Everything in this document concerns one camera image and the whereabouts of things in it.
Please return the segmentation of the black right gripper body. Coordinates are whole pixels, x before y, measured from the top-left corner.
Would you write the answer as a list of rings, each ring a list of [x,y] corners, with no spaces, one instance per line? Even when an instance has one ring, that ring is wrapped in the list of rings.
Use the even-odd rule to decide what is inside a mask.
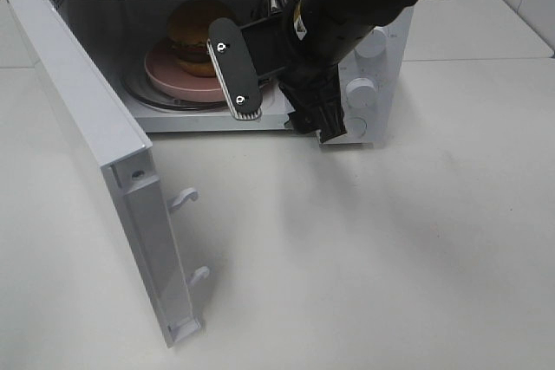
[[[304,84],[335,67],[372,29],[325,0],[298,0],[240,31],[258,78]]]

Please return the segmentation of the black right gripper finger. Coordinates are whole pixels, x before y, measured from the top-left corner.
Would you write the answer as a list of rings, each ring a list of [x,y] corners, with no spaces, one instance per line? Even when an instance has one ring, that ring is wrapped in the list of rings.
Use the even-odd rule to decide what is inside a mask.
[[[321,143],[347,133],[337,65],[316,72],[298,67],[284,71],[277,80],[293,107],[288,117],[296,133],[318,133]]]
[[[229,18],[213,21],[206,46],[232,117],[239,121],[259,119],[262,94],[240,27]]]

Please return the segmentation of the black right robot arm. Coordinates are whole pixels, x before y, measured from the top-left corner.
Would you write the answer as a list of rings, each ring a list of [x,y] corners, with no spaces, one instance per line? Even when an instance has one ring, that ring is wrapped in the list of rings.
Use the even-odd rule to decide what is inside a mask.
[[[258,119],[260,86],[275,81],[296,132],[319,133],[322,142],[344,135],[339,63],[418,1],[258,0],[251,23],[213,21],[207,50],[232,117]]]

